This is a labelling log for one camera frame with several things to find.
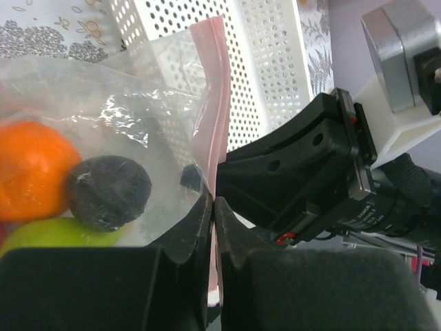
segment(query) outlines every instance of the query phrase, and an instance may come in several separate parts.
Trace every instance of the white plastic mount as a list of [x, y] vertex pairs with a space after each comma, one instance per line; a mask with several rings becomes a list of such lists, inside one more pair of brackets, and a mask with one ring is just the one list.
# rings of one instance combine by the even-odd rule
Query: white plastic mount
[[381, 75], [372, 77], [354, 98], [361, 103], [378, 154], [375, 169], [441, 130], [441, 117], [433, 116], [425, 104], [393, 113], [381, 86]]

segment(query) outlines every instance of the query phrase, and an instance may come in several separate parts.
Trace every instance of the screw hole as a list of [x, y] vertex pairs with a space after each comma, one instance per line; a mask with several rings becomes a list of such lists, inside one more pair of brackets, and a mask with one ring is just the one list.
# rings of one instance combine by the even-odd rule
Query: screw hole
[[278, 169], [278, 167], [280, 167], [280, 161], [275, 160], [275, 161], [272, 161], [268, 164], [267, 169], [270, 172], [275, 172]]
[[314, 140], [312, 141], [312, 144], [314, 146], [320, 145], [320, 143], [323, 141], [323, 133], [319, 133], [314, 137]]

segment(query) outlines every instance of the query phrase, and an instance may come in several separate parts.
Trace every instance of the ziplock bag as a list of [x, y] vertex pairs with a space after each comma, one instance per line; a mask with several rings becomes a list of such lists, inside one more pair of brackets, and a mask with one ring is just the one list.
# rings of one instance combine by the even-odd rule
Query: ziplock bag
[[185, 166], [215, 194], [229, 94], [219, 17], [101, 65], [1, 61], [0, 255], [155, 240], [201, 195]]

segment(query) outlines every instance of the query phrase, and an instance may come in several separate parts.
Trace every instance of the screw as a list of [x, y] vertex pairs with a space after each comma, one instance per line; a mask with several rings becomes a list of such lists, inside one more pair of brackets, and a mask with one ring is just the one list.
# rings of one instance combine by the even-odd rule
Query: screw
[[435, 70], [435, 82], [441, 84], [441, 68]]

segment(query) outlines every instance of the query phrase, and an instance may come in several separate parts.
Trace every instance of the white plastic crate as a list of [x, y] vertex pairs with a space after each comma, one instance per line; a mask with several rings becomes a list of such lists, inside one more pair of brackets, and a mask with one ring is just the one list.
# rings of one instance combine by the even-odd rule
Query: white plastic crate
[[[228, 150], [278, 128], [311, 101], [295, 0], [109, 1], [128, 50], [200, 20], [223, 16], [232, 69]], [[165, 82], [200, 92], [197, 81], [183, 81], [183, 69], [172, 55]]]

